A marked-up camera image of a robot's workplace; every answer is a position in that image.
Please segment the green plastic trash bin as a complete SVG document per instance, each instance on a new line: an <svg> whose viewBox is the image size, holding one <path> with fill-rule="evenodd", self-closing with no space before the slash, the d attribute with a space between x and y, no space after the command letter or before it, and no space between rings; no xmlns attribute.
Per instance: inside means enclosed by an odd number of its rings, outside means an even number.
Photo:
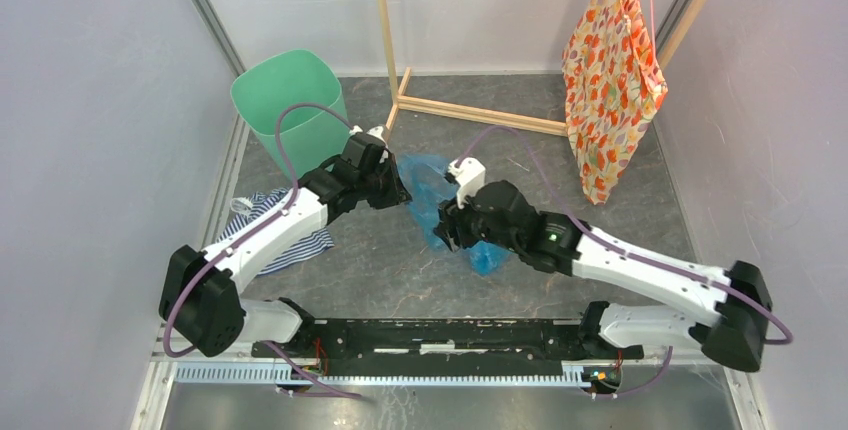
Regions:
<svg viewBox="0 0 848 430"><path fill-rule="evenodd" d="M331 68L314 53L290 50L257 64L233 82L230 95L242 119L249 125L283 174L289 174L276 145L276 123L281 112L305 103L284 117L279 129L283 149L297 176L341 153L349 127L314 103L347 116L342 86Z"/></svg>

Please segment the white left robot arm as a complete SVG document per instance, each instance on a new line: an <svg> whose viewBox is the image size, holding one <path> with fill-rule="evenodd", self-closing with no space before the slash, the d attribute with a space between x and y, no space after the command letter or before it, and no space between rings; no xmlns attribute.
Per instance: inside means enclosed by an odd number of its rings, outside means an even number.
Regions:
<svg viewBox="0 0 848 430"><path fill-rule="evenodd" d="M307 172L286 200L218 243L172 254L159 304L168 356L183 354L171 344L174 334L206 357L242 342L271 341L295 358L312 349L314 331L292 303L241 294L278 256L359 203L385 209L409 201L384 130L354 128L342 152Z"/></svg>

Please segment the blue plastic trash bag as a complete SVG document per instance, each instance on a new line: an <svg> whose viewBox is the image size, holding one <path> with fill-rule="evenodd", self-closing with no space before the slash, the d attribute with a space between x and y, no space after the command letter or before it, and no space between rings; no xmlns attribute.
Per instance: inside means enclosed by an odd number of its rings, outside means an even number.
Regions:
<svg viewBox="0 0 848 430"><path fill-rule="evenodd" d="M422 229L428 246L443 252L449 251L449 247L434 230L440 221L439 205L456 194L456 185L444 177L449 163L448 158L433 154L404 154L397 158L399 176L411 196L406 208ZM463 255L470 267L482 276L500 269L509 257L506 250L485 242L459 249L457 253Z"/></svg>

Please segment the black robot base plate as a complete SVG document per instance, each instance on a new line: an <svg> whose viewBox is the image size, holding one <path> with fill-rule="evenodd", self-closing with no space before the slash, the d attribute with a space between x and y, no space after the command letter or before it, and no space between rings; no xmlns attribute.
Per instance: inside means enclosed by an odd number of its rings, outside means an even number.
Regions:
<svg viewBox="0 0 848 430"><path fill-rule="evenodd" d="M640 345L618 349L581 320L528 318L318 318L287 343L291 359L320 360L329 377L554 376L564 362L639 360Z"/></svg>

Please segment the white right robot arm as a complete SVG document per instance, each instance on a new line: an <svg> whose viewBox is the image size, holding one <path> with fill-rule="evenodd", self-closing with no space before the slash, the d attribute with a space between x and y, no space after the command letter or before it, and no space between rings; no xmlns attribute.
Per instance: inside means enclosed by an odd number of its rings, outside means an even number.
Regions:
<svg viewBox="0 0 848 430"><path fill-rule="evenodd" d="M646 345L698 349L742 372L762 366L773 301L754 264L722 268L648 251L567 214L538 210L507 181L441 202L438 218L434 233L452 250L485 242L537 271L596 280L654 300L652 306L591 304L577 332L580 350L591 358Z"/></svg>

